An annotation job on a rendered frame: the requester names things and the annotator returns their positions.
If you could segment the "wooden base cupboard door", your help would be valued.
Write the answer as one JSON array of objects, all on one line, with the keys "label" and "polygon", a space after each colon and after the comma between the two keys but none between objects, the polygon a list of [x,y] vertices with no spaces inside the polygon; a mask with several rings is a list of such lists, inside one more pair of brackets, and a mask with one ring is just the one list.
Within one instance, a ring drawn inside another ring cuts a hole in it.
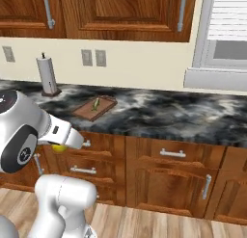
[{"label": "wooden base cupboard door", "polygon": [[247,225],[247,148],[227,147],[205,218]]},{"label": "wooden base cupboard door", "polygon": [[[39,145],[36,153],[39,155],[39,162],[43,173],[49,173],[43,146]],[[0,188],[15,189],[34,192],[35,183],[40,177],[39,169],[33,157],[27,166],[15,173],[0,172]]]},{"label": "wooden base cupboard door", "polygon": [[[202,192],[206,175],[212,176],[206,199]],[[217,170],[136,162],[126,159],[126,205],[128,207],[203,218]]]}]

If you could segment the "white window blind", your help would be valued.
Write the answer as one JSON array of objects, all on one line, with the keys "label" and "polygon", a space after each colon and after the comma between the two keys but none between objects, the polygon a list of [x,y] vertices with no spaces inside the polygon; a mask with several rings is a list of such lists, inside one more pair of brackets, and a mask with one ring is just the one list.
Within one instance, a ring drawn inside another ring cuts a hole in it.
[{"label": "white window blind", "polygon": [[213,0],[207,38],[247,41],[247,0]]}]

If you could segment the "yellow lemon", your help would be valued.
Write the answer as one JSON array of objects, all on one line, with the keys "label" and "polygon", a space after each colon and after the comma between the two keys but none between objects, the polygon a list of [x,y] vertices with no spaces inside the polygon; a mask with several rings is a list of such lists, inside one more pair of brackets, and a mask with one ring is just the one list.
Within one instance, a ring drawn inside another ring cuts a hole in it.
[{"label": "yellow lemon", "polygon": [[52,145],[51,147],[57,153],[62,153],[67,150],[65,145]]}]

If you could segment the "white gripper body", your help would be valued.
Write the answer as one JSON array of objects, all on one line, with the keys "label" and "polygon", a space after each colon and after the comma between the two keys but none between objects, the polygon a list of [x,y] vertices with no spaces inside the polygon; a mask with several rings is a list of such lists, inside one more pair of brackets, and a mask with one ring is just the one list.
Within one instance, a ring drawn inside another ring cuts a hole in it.
[{"label": "white gripper body", "polygon": [[65,145],[71,148],[80,149],[83,146],[83,136],[74,128],[71,128],[68,137],[65,140]]}]

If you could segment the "grey wall outlet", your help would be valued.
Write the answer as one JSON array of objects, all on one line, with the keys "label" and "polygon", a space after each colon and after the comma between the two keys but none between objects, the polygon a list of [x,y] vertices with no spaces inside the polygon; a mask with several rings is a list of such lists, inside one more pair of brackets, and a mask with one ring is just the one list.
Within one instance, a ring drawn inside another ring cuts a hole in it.
[{"label": "grey wall outlet", "polygon": [[10,46],[3,46],[3,51],[6,57],[6,61],[10,63],[14,63],[15,59],[12,48]]},{"label": "grey wall outlet", "polygon": [[105,50],[96,51],[96,65],[106,66],[106,51]]},{"label": "grey wall outlet", "polygon": [[92,66],[93,65],[93,57],[92,57],[92,51],[89,49],[82,49],[82,63],[84,66]]}]

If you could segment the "brown wooden cutting board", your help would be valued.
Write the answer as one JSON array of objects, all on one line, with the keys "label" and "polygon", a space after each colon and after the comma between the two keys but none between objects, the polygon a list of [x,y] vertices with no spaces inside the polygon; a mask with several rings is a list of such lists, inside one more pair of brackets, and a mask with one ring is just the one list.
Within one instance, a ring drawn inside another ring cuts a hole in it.
[{"label": "brown wooden cutting board", "polygon": [[[92,106],[97,97],[99,97],[100,103],[97,106],[97,111],[92,111]],[[109,95],[98,95],[89,99],[85,104],[76,108],[72,113],[75,116],[87,119],[88,121],[95,121],[96,119],[104,115],[106,112],[108,112],[110,109],[115,107],[117,104],[118,102],[115,97]]]}]

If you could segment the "white framed window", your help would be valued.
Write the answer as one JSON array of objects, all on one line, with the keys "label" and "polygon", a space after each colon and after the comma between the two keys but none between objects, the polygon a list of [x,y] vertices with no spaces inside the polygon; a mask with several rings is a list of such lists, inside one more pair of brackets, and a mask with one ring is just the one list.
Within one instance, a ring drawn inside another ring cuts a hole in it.
[{"label": "white framed window", "polygon": [[192,89],[247,92],[247,41],[207,38],[213,0],[203,0],[192,67],[183,86]]}]

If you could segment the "wooden drawer front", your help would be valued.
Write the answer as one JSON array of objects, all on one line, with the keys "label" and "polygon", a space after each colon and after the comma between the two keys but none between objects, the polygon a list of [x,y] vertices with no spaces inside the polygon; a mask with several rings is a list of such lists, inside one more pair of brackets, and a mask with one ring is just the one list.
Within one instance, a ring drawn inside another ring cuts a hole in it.
[{"label": "wooden drawer front", "polygon": [[[173,152],[182,150],[186,157],[162,156],[160,155],[162,148]],[[224,151],[223,145],[205,145],[150,138],[126,138],[128,162],[135,160],[136,162],[175,164],[217,170],[220,168]]]},{"label": "wooden drawer front", "polygon": [[87,156],[96,156],[103,158],[120,158],[125,157],[125,137],[120,135],[111,135],[103,133],[94,133],[81,131],[80,134],[91,145],[75,150],[74,153],[81,153]]},{"label": "wooden drawer front", "polygon": [[[55,152],[50,145],[44,145],[43,150],[49,169],[53,173],[71,177],[83,178],[92,182],[102,182],[104,185],[124,185],[125,183],[125,157],[103,158],[74,153],[68,148],[62,153]],[[70,168],[76,165],[81,169],[96,168],[96,174],[71,172]]]}]

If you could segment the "white paper towel holder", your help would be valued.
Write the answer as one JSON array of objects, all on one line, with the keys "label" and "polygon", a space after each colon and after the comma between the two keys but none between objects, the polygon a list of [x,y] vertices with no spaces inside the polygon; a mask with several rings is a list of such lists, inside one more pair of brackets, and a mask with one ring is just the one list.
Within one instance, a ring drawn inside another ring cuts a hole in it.
[{"label": "white paper towel holder", "polygon": [[52,59],[41,53],[41,57],[37,58],[37,65],[42,83],[42,96],[56,96],[62,91],[57,87]]}]

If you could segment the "wooden wall cupboard door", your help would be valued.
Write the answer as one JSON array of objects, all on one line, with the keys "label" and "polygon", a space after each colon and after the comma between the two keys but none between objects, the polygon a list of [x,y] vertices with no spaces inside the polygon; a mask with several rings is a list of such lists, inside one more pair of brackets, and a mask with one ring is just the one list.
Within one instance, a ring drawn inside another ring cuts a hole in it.
[{"label": "wooden wall cupboard door", "polygon": [[48,28],[43,0],[0,0],[0,37],[64,39],[61,0],[49,0],[55,26]]},{"label": "wooden wall cupboard door", "polygon": [[67,37],[77,40],[188,42],[196,0],[61,0]]}]

